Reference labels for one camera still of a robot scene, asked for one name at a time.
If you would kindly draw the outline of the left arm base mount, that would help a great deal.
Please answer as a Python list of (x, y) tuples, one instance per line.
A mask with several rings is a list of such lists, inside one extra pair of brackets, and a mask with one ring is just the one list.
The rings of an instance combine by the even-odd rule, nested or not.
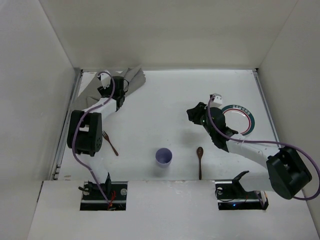
[(113, 181), (100, 185), (104, 195), (94, 182), (85, 182), (78, 189), (82, 192), (81, 211), (125, 211), (127, 207), (128, 182)]

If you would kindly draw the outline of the grey cloth placemat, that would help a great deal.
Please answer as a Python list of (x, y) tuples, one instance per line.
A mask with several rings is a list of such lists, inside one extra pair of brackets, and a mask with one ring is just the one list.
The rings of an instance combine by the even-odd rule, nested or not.
[(120, 108), (129, 96), (146, 82), (142, 66), (127, 68), (122, 72), (109, 72), (104, 70), (95, 74), (88, 85), (80, 92), (72, 104), (73, 110), (86, 110), (105, 102), (108, 98), (117, 101)]

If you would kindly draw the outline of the brown wooden fork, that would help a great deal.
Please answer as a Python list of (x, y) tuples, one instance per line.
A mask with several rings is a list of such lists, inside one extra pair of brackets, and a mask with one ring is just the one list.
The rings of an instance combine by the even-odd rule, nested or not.
[(118, 157), (119, 156), (118, 151), (115, 149), (115, 147), (113, 146), (113, 144), (110, 141), (109, 135), (104, 130), (102, 131), (102, 136), (109, 143), (109, 145), (110, 145), (111, 149), (113, 150), (114, 154)]

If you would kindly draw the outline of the lilac plastic cup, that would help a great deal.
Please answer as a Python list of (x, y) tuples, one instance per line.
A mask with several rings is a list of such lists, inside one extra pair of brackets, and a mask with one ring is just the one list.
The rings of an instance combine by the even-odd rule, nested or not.
[(161, 168), (167, 168), (172, 162), (173, 154), (168, 148), (160, 148), (155, 154), (156, 164)]

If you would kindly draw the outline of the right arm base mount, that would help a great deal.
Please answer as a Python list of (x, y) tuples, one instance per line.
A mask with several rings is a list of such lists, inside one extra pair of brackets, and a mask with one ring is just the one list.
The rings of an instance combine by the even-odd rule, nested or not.
[(215, 181), (215, 197), (220, 211), (262, 210), (269, 206), (265, 191), (246, 191), (240, 183), (249, 171), (243, 171), (233, 179)]

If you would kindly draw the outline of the brown wooden spoon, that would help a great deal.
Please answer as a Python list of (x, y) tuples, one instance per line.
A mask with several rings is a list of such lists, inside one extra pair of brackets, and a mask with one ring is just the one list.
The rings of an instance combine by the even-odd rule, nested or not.
[(200, 146), (196, 150), (196, 154), (198, 157), (198, 162), (199, 162), (199, 170), (198, 170), (198, 179), (202, 180), (202, 157), (204, 154), (204, 149)]

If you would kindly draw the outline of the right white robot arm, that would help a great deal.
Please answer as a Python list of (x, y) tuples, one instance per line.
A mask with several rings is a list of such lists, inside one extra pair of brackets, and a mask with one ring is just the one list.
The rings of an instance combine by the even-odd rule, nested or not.
[(312, 180), (310, 171), (292, 146), (279, 147), (278, 144), (272, 146), (271, 143), (247, 140), (227, 126), (220, 108), (208, 107), (203, 102), (186, 113), (190, 122), (206, 130), (217, 148), (242, 156), (266, 169), (260, 175), (248, 170), (237, 175), (232, 183), (242, 191), (273, 191), (290, 200)]

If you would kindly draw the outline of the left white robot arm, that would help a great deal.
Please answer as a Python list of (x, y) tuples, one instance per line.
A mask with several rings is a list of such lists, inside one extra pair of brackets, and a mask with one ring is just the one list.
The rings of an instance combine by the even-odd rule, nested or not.
[(125, 102), (129, 82), (122, 76), (112, 76), (107, 86), (97, 88), (100, 100), (83, 110), (71, 112), (67, 146), (82, 167), (87, 169), (99, 190), (108, 179), (108, 171), (96, 154), (103, 145), (103, 121), (116, 113)]

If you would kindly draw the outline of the white plate green rim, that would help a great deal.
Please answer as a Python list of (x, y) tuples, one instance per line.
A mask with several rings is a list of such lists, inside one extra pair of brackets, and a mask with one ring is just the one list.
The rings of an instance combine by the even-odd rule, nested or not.
[(243, 136), (250, 135), (255, 129), (256, 121), (253, 114), (244, 106), (226, 105), (222, 108), (226, 125)]

